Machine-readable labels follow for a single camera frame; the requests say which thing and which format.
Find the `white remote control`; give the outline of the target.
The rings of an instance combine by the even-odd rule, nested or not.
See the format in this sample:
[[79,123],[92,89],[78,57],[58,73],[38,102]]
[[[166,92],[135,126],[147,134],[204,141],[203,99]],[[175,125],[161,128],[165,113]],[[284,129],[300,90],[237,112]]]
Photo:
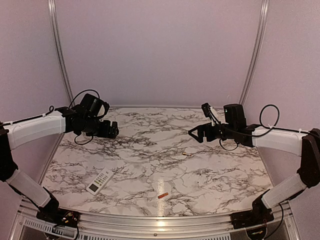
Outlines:
[[99,174],[91,181],[91,183],[86,187],[86,190],[92,194],[97,195],[113,178],[114,172],[107,167],[102,169]]

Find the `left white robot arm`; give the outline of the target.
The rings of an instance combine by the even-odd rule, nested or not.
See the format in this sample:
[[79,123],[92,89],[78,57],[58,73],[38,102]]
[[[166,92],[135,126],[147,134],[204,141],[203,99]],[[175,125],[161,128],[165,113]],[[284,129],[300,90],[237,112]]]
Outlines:
[[73,107],[50,107],[47,113],[0,124],[0,180],[19,194],[30,199],[53,223],[63,219],[58,200],[31,177],[19,170],[12,150],[56,134],[73,132],[77,136],[115,139],[119,134],[117,122],[104,117],[110,105],[92,94],[85,94]]

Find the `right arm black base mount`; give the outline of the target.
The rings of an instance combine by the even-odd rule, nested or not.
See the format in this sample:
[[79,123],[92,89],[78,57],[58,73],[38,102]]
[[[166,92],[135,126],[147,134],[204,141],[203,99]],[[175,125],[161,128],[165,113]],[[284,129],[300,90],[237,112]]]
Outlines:
[[261,225],[275,219],[270,209],[265,213],[254,213],[253,210],[235,212],[230,215],[230,218],[234,229]]

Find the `gold black AA battery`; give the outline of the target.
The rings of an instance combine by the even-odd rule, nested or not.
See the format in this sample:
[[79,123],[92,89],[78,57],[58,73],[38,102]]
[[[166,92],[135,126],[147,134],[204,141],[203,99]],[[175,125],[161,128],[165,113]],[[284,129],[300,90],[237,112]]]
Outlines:
[[187,157],[192,157],[193,156],[191,153],[186,153],[186,152],[183,152],[182,155],[183,156],[187,156]]

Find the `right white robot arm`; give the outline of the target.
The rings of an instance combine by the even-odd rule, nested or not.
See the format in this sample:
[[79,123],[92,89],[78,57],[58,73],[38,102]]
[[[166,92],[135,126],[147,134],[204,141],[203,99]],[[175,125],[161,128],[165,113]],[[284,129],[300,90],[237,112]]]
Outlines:
[[223,107],[225,122],[218,120],[214,108],[208,103],[204,103],[201,109],[210,121],[188,131],[188,134],[199,143],[233,140],[237,145],[274,149],[300,157],[300,167],[295,174],[253,202],[252,209],[247,214],[247,219],[252,224],[260,223],[267,216],[267,210],[320,183],[318,128],[302,131],[278,128],[275,125],[265,126],[262,123],[248,125],[243,106],[238,103]]

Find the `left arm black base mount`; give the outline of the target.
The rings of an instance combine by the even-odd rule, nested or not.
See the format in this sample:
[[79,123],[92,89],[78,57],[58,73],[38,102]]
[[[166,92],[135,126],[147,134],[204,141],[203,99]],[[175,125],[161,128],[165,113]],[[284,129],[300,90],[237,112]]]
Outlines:
[[38,211],[36,218],[58,226],[76,228],[80,219],[78,211],[58,208],[56,212]]

